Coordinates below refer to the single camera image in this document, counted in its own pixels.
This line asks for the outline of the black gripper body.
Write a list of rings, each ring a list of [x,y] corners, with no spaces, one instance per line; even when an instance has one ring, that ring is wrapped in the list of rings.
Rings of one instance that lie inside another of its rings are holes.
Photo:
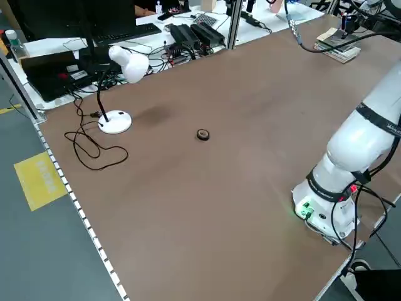
[[[344,33],[353,33],[360,27],[360,17],[357,14],[342,14],[341,30]]]

